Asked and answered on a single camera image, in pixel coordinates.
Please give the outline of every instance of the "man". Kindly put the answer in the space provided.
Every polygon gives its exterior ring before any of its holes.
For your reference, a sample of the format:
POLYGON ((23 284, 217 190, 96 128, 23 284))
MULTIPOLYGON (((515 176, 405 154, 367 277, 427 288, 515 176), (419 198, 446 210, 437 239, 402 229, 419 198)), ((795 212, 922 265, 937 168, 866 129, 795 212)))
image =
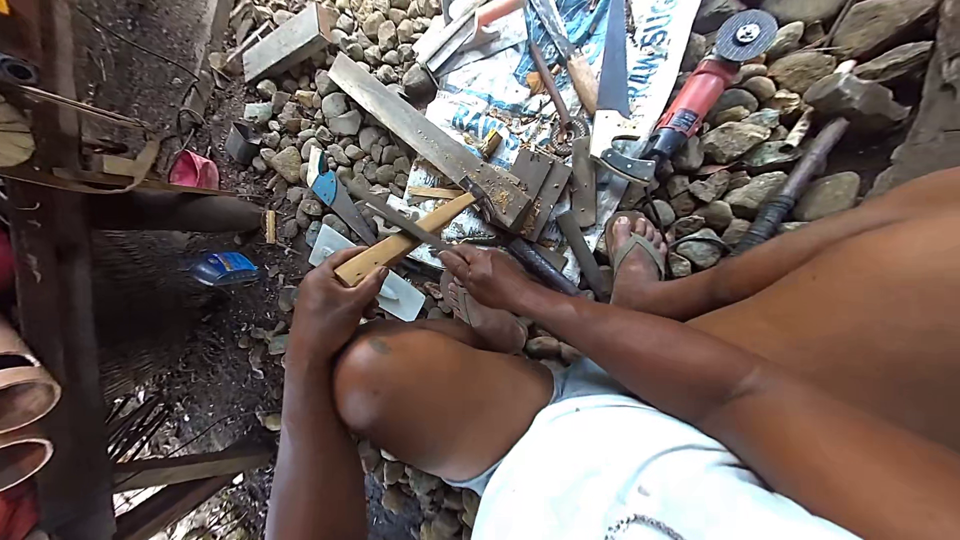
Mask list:
POLYGON ((960 537, 958 176, 674 282, 653 228, 617 220, 611 306, 459 246, 470 326, 354 334, 386 271, 347 289, 360 250, 335 254, 301 286, 268 538, 366 535, 348 429, 482 493, 474 538, 960 537), (513 355, 508 312, 589 360, 513 355))

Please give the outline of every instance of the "knife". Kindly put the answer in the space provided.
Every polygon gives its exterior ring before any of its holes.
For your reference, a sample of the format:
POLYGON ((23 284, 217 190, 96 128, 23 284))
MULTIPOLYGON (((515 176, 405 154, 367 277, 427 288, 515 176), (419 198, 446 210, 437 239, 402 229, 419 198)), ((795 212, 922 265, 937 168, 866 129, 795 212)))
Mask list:
POLYGON ((560 12, 557 11, 553 0, 528 0, 530 6, 537 13, 546 33, 553 39, 554 45, 560 51, 563 59, 561 63, 566 64, 566 70, 570 73, 570 80, 573 81, 573 88, 580 97, 580 103, 590 114, 597 110, 597 91, 599 85, 596 77, 593 76, 593 70, 587 63, 587 57, 573 46, 573 43, 566 37, 564 22, 560 19, 560 12))

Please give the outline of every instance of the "wooden stick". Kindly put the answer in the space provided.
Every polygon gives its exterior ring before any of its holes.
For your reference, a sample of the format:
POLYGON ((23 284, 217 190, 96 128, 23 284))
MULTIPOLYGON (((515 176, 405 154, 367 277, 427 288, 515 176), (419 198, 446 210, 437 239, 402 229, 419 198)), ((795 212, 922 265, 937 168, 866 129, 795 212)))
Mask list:
MULTIPOLYGON (((417 225, 428 233, 436 233, 460 212, 476 202, 476 197, 464 193, 442 207, 424 215, 417 225)), ((377 266, 390 266, 414 251, 420 242, 404 234, 394 234, 378 242, 369 250, 348 260, 337 268, 337 277, 349 286, 355 286, 367 277, 377 266)))

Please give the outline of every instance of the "wooden plank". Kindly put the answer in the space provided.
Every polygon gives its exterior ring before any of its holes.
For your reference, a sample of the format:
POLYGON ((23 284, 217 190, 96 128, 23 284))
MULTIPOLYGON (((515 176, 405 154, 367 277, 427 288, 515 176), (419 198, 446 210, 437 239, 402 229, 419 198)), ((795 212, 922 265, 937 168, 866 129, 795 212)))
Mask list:
POLYGON ((137 459, 113 466, 113 493, 195 479, 236 475, 270 463, 273 451, 254 445, 231 445, 208 454, 137 459))
POLYGON ((464 191, 469 189, 462 185, 463 178, 470 178, 487 194, 495 210, 492 219, 496 225, 509 231, 520 227, 532 201, 514 175, 477 158, 343 53, 330 68, 330 78, 464 191))
POLYGON ((117 518, 113 540, 150 540, 227 487, 234 476, 190 480, 164 487, 117 518))
MULTIPOLYGON (((424 215, 417 221, 428 233, 436 233, 450 222, 460 212, 473 203, 476 198, 464 193, 456 199, 424 215)), ((377 266, 390 266, 414 251, 420 245, 418 240, 405 234, 395 234, 385 238, 376 245, 340 265, 336 270, 337 277, 349 286, 360 283, 377 266)))
POLYGON ((330 26, 336 20, 319 2, 307 7, 261 39, 243 54, 247 83, 279 75, 305 61, 331 42, 330 26))
POLYGON ((411 185, 407 187, 407 195, 411 197, 432 197, 434 199, 456 199, 463 195, 461 189, 444 189, 442 187, 424 187, 422 185, 411 185))

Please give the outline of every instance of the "wooden knife handle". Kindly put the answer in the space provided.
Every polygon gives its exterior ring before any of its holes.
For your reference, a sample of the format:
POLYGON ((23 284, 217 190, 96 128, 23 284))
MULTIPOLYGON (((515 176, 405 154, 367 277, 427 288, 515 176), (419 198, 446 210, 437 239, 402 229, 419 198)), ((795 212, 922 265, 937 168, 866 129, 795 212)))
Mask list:
POLYGON ((570 79, 573 81, 573 88, 577 90, 577 96, 580 97, 580 103, 593 116, 597 112, 597 91, 600 85, 593 76, 587 57, 580 52, 574 53, 566 61, 566 70, 570 72, 570 79))

